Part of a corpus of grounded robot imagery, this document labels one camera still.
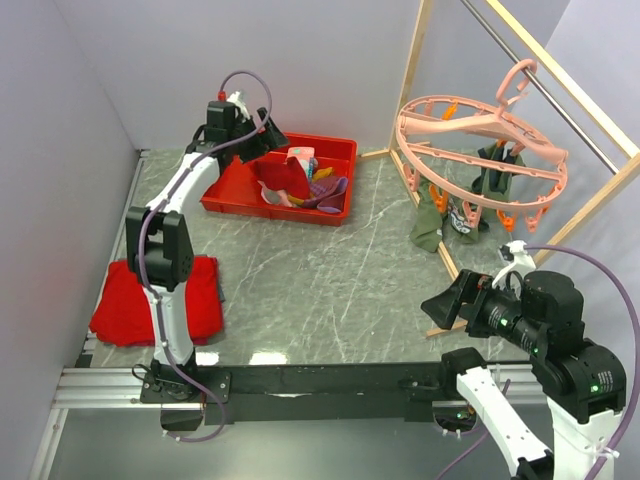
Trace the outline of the pink patterned sock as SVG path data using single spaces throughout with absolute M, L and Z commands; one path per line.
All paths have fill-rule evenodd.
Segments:
M 314 152 L 315 150 L 310 147 L 291 147 L 287 151 L 286 158 L 284 160 L 273 160 L 273 161 L 264 160 L 264 161 L 275 162 L 275 163 L 286 163 L 286 160 L 289 157 L 297 158 L 307 173 L 308 180 L 309 180 L 309 187 L 310 187 L 311 177 L 317 168 L 317 160 L 314 157 Z M 260 181 L 258 181 L 258 184 L 261 187 L 261 196 L 266 203 L 272 204 L 272 205 L 281 205 L 286 207 L 296 206 L 288 201 L 287 199 L 288 194 L 285 190 L 280 190 L 280 191 L 270 190 Z

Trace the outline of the red sock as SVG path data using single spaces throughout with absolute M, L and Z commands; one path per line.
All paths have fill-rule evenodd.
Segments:
M 287 191 L 295 184 L 294 171 L 287 163 L 256 160 L 252 170 L 257 180 L 270 190 Z
M 288 195 L 299 200 L 310 197 L 310 187 L 307 173 L 297 158 L 289 157 L 286 160 L 286 186 Z

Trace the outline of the mustard yellow sock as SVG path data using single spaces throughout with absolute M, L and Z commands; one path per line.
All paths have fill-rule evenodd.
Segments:
M 327 177 L 333 175 L 333 174 L 334 174 L 334 168 L 333 167 L 317 169 L 313 173 L 313 175 L 311 177 L 311 180 L 310 180 L 310 198 L 311 199 L 313 199 L 316 196 L 320 195 L 319 190 L 316 187 L 314 187 L 314 184 L 319 182 L 320 180 L 322 180 L 324 178 L 327 178 Z M 303 203 L 305 202 L 304 199 L 300 199 L 300 198 L 294 197 L 294 196 L 292 196 L 290 194 L 287 195 L 287 199 L 288 199 L 288 201 L 290 203 L 292 203 L 293 205 L 296 205 L 296 206 L 302 206 Z

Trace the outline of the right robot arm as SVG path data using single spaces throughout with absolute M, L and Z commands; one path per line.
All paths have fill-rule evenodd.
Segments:
M 547 446 L 520 418 L 473 348 L 441 358 L 439 387 L 464 399 L 498 446 L 514 479 L 611 479 L 627 378 L 616 355 L 585 338 L 584 299 L 560 273 L 511 267 L 499 278 L 463 270 L 422 302 L 443 330 L 466 320 L 474 338 L 500 337 L 526 353 L 552 416 Z

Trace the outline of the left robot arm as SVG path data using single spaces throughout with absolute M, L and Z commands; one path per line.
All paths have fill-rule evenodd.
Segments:
M 128 210 L 127 264 L 143 288 L 154 335 L 145 393 L 186 402 L 203 390 L 187 321 L 186 284 L 195 264 L 187 213 L 234 159 L 250 162 L 287 143 L 269 108 L 251 115 L 241 100 L 212 101 L 168 183 L 145 206 Z

